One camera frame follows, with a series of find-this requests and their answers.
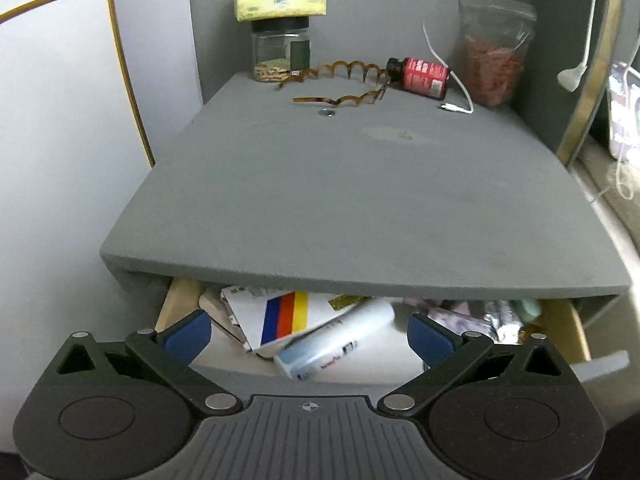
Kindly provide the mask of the white printed box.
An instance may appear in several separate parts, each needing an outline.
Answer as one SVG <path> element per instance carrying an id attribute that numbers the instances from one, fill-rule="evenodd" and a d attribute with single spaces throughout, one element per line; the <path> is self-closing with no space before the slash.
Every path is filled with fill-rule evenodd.
<path id="1" fill-rule="evenodd" d="M 292 340 L 334 320 L 366 297 L 231 286 L 220 292 L 250 352 L 272 359 Z"/>

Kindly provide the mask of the white blue spray bottle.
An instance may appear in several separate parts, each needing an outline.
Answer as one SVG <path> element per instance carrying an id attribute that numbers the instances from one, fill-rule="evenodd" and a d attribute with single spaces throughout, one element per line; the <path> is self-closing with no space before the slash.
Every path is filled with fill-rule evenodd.
<path id="1" fill-rule="evenodd" d="M 276 367 L 292 380 L 303 382 L 355 351 L 369 336 L 395 318 L 386 299 L 370 299 L 286 346 L 274 358 Z"/>

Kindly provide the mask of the green packet in drawer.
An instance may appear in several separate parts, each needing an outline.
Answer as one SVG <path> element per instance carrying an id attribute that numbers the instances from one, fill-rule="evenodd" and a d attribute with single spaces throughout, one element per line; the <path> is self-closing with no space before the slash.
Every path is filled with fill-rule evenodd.
<path id="1" fill-rule="evenodd" d="M 535 299 L 525 298 L 511 300 L 510 304 L 523 324 L 533 323 L 541 316 L 541 305 Z"/>

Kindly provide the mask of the silver foil packet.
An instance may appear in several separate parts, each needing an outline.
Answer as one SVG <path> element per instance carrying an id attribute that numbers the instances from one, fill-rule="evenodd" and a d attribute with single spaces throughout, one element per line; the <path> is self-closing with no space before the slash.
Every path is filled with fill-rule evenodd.
<path id="1" fill-rule="evenodd" d="M 460 301 L 442 307 L 429 307 L 429 318 L 457 335 L 477 332 L 497 344 L 518 344 L 524 326 L 510 301 Z"/>

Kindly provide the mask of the grey bedside cabinet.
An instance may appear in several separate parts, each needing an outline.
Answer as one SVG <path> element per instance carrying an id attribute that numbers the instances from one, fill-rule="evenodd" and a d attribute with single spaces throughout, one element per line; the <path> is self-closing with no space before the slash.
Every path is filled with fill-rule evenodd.
<path id="1" fill-rule="evenodd" d="M 427 299 L 594 298 L 630 276 L 567 172 L 564 136 L 592 109 L 555 77 L 575 63 L 588 0 L 527 0 L 539 22 L 512 108 L 443 112 L 390 90 L 332 117 L 245 73 L 233 0 L 191 0 L 205 105 L 160 156 L 102 246 L 157 307 L 155 285 L 195 278 Z M 450 50 L 457 0 L 330 0 L 318 58 Z"/>

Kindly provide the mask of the brown wavy headband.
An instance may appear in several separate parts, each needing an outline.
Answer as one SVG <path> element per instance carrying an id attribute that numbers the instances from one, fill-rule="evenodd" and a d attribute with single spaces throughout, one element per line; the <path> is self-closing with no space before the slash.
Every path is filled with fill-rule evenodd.
<path id="1" fill-rule="evenodd" d="M 378 64 L 341 60 L 294 70 L 277 83 L 276 89 L 300 90 L 291 94 L 296 105 L 357 107 L 381 101 L 391 82 L 388 71 Z"/>

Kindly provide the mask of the red label supplement bottle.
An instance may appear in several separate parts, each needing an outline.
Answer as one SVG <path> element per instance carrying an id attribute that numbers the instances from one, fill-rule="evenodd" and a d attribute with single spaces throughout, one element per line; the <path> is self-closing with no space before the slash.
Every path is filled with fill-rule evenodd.
<path id="1" fill-rule="evenodd" d="M 442 101 L 446 96 L 450 70 L 420 58 L 389 58 L 386 72 L 390 82 L 410 93 Z"/>

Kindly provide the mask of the clear bag red contents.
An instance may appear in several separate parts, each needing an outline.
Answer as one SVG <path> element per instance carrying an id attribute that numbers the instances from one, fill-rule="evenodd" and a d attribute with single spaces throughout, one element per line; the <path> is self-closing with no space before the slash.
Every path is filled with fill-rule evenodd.
<path id="1" fill-rule="evenodd" d="M 516 0 L 459 0 L 463 82 L 472 100 L 496 107 L 512 99 L 535 37 L 537 12 Z"/>

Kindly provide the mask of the clear jar black lid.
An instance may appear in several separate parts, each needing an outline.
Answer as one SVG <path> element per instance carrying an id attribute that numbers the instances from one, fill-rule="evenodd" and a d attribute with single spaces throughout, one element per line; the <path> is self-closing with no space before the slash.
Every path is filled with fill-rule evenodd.
<path id="1" fill-rule="evenodd" d="M 252 23 L 253 75 L 259 82 L 280 82 L 308 70 L 309 16 L 268 18 Z"/>

